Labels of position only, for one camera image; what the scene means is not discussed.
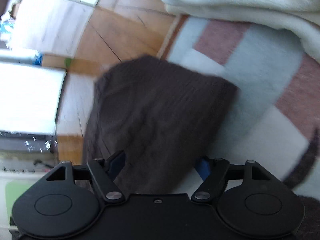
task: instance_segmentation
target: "silver screw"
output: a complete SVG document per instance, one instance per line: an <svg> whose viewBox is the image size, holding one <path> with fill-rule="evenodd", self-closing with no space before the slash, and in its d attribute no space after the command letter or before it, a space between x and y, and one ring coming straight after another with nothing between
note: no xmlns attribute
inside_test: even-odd
<svg viewBox="0 0 320 240"><path fill-rule="evenodd" d="M122 197L121 192L118 191L111 191L108 194L106 194L106 198L110 199L110 200L117 200L120 199Z"/></svg>
<svg viewBox="0 0 320 240"><path fill-rule="evenodd" d="M210 194L205 191L199 191L195 194L195 198L200 199L200 200L205 200L205 199L210 198Z"/></svg>

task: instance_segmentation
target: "cream fleece blanket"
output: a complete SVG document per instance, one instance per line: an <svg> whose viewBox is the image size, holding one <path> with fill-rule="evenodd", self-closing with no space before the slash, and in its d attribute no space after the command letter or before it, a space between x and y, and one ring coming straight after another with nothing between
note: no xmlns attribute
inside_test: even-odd
<svg viewBox="0 0 320 240"><path fill-rule="evenodd" d="M162 0L172 14L190 14L288 29L320 63L320 0Z"/></svg>

